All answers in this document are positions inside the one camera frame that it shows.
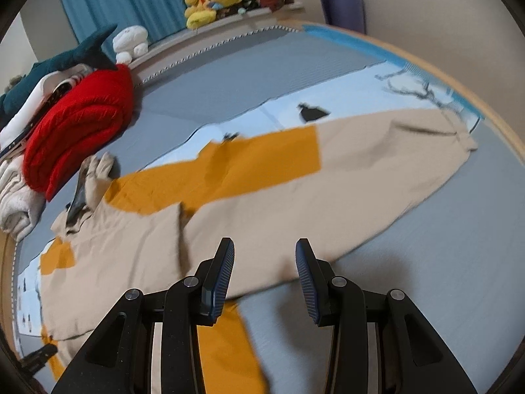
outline bird print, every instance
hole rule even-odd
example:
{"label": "bird print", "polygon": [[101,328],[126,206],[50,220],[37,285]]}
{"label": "bird print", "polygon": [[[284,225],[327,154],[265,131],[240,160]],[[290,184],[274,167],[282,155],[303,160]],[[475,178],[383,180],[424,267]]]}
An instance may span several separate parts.
{"label": "bird print", "polygon": [[239,136],[239,132],[236,133],[227,133],[224,135],[222,140],[224,141],[232,141],[233,139],[237,138]]}
{"label": "bird print", "polygon": [[301,118],[305,123],[316,121],[326,117],[327,115],[330,115],[328,111],[322,109],[321,107],[309,106],[307,103],[300,103],[297,105],[297,109],[300,110]]}

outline gray cloth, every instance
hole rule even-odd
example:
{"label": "gray cloth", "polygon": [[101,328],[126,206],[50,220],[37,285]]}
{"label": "gray cloth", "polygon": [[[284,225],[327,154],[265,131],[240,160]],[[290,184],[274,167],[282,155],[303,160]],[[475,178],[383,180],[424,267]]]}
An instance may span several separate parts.
{"label": "gray cloth", "polygon": [[[229,120],[268,99],[380,62],[306,33],[269,30],[233,40],[182,63],[137,94],[137,117],[102,152],[121,174],[135,172],[174,149],[199,127]],[[47,204],[17,250],[20,274],[54,235],[51,224],[74,196],[74,176]]]}
{"label": "gray cloth", "polygon": [[[525,334],[525,167],[484,123],[472,136],[478,151],[440,190],[333,269],[407,292],[482,394]],[[322,392],[331,330],[308,317],[297,282],[239,310],[272,394]]]}

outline shelf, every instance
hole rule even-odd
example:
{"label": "shelf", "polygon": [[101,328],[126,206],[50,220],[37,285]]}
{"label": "shelf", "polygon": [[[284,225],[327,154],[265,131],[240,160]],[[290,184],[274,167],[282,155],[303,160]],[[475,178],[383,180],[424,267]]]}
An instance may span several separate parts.
{"label": "shelf", "polygon": [[[278,12],[282,13],[283,11],[301,10],[302,8],[304,8],[304,5],[300,2],[296,2],[296,3],[284,5],[282,8],[278,10]],[[228,16],[227,18],[219,19],[218,21],[209,23],[208,25],[204,25],[202,28],[198,28],[195,30],[184,29],[182,31],[179,31],[178,33],[175,33],[173,35],[166,37],[165,39],[157,43],[152,44],[149,48],[148,53],[145,54],[144,56],[139,57],[138,59],[135,59],[129,65],[129,67],[131,70],[133,70],[137,68],[139,65],[143,64],[144,62],[168,50],[169,48],[174,47],[177,44],[183,43],[185,41],[191,40],[192,38],[198,35],[209,33],[209,31],[213,31],[214,29],[218,29],[226,25],[246,21],[246,20],[253,19],[253,18],[259,18],[261,16],[270,15],[271,13],[272,12],[269,8],[255,9],[255,10],[250,10],[249,12],[246,12],[245,14],[233,14],[231,16]]]}

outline purple yoga mat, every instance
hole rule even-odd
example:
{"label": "purple yoga mat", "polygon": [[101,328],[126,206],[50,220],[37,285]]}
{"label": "purple yoga mat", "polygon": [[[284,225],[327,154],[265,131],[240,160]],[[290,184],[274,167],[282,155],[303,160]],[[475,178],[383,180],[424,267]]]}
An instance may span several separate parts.
{"label": "purple yoga mat", "polygon": [[366,34],[363,0],[321,0],[325,22]]}

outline bed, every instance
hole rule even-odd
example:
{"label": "bed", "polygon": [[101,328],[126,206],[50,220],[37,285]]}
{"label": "bed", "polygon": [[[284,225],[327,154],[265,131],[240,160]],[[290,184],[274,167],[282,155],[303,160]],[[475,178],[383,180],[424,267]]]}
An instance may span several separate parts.
{"label": "bed", "polygon": [[[303,126],[301,103],[326,111],[315,123],[402,108],[456,111],[479,149],[429,199],[334,269],[363,289],[407,292],[477,391],[489,390],[525,335],[525,154],[517,136],[471,92],[387,44],[288,21],[230,36],[137,80],[136,101],[132,125],[101,150],[117,156],[120,175],[195,159],[225,135],[253,138]],[[17,245],[12,305],[22,356],[42,345],[39,255],[51,244],[50,226],[72,200],[75,183],[74,177]],[[309,320],[299,284],[246,295],[237,304],[271,392],[321,392],[331,334]],[[51,391],[49,368],[37,379]]]}

